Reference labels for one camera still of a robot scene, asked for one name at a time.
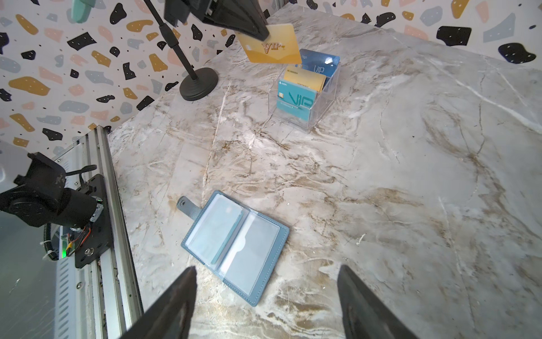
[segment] black mounting plate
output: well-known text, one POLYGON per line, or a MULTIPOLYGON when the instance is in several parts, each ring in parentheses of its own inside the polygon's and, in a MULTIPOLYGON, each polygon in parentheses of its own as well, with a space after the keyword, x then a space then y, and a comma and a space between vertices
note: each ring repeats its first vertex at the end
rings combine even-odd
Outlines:
POLYGON ((88 239, 83 246, 75 252, 75 268, 82 268, 96 260, 103 252, 111 247, 113 244, 113 232, 111 231, 111 217, 109 216, 104 176, 96 174, 86 185, 77 190, 102 199, 102 203, 104 204, 103 211, 92 225, 92 232, 88 236, 88 239), (89 252, 92 254, 85 254, 87 249, 89 249, 89 252))

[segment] terrazzo wallpaper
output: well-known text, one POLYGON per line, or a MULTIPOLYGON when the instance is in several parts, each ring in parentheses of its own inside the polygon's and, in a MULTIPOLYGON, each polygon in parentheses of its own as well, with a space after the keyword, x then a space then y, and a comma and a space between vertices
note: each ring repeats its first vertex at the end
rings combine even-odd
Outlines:
MULTIPOLYGON (((164 0, 153 0, 160 14, 164 0)), ((96 0, 88 20, 71 0, 0 0, 0 139, 53 157, 97 125, 114 129, 184 76, 143 0, 96 0)), ((268 17, 274 0, 260 0, 268 17)), ((192 15, 174 29, 195 68, 233 31, 192 15)))
POLYGON ((541 0, 289 1, 346 19, 542 69, 541 0))

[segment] teal vip card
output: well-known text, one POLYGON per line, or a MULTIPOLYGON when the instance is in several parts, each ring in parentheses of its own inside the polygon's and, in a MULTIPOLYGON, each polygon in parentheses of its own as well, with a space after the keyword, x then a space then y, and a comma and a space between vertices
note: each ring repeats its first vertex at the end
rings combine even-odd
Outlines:
POLYGON ((279 81, 276 107, 308 121, 311 107, 316 100, 316 91, 286 80, 279 81))

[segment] marble countertop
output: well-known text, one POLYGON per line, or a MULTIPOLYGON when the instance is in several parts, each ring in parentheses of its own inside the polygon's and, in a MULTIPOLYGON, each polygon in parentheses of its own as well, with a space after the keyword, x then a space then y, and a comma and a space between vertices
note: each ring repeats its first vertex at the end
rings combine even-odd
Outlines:
POLYGON ((348 264, 420 338, 538 337, 542 72, 296 5, 269 19, 288 22, 341 57, 311 133, 269 117, 282 66, 236 42, 209 96, 174 88, 110 134, 144 308, 195 265, 191 337, 341 338, 348 264), (257 307, 180 246, 178 198, 215 189, 291 230, 257 307))

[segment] microphone stand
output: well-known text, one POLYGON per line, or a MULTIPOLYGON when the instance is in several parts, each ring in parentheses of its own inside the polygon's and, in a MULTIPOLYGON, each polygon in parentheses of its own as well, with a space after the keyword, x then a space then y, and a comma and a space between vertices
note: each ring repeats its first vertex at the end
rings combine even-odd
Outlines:
POLYGON ((156 8, 154 8, 154 5, 151 3, 151 0, 143 1, 158 23, 160 33, 162 34, 165 42, 171 49, 173 49, 175 54, 177 54, 177 57, 188 72, 188 76, 183 79, 179 86, 179 92, 182 97, 187 101, 194 101, 199 100, 211 93, 218 83, 218 74, 216 74, 216 72, 209 67, 194 70, 179 47, 179 41, 175 37, 175 34, 173 34, 171 28, 169 28, 169 26, 162 20, 160 14, 158 14, 156 8))

